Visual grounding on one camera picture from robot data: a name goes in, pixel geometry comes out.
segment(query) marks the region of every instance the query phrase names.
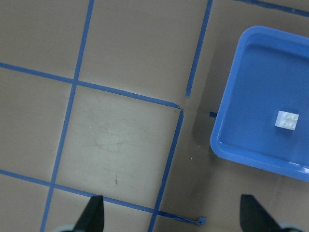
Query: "small white lego brick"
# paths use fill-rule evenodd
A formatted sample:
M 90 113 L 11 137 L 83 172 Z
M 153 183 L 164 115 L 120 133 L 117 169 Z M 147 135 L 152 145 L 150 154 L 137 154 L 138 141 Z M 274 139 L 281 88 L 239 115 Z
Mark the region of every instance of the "small white lego brick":
M 285 112 L 285 111 L 279 111 L 277 120 L 276 120 L 276 127 L 281 127 L 289 130 L 295 130 L 297 120 L 299 115 Z

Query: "blue plastic tray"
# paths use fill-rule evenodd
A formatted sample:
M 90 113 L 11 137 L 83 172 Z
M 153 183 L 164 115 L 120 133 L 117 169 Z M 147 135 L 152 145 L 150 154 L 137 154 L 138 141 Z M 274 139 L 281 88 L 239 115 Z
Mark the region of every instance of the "blue plastic tray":
M 299 114 L 295 131 L 278 111 Z M 309 39 L 256 26 L 240 38 L 211 147 L 220 157 L 309 181 Z

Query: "blue container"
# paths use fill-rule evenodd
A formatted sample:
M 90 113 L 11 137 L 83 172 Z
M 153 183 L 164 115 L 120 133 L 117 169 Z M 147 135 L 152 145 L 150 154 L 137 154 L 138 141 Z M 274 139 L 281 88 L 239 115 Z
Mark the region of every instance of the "blue container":
M 275 127 L 278 111 L 299 115 Z M 256 26 L 240 38 L 211 147 L 220 157 L 309 181 L 309 39 Z

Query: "black object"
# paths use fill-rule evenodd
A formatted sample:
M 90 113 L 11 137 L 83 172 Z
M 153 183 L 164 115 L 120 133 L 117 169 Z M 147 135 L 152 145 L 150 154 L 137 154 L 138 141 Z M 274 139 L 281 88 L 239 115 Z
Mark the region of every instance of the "black object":
M 104 229 L 103 196 L 90 198 L 71 232 L 102 232 Z
M 244 232 L 302 232 L 295 228 L 282 229 L 254 196 L 244 194 L 240 200 L 240 226 Z

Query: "white block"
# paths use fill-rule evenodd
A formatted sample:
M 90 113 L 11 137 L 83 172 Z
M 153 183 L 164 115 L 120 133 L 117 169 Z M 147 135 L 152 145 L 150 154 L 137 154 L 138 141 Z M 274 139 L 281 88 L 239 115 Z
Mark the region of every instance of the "white block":
M 276 120 L 276 127 L 281 127 L 289 130 L 295 130 L 297 120 L 299 115 L 285 112 L 285 111 L 279 111 L 277 120 Z

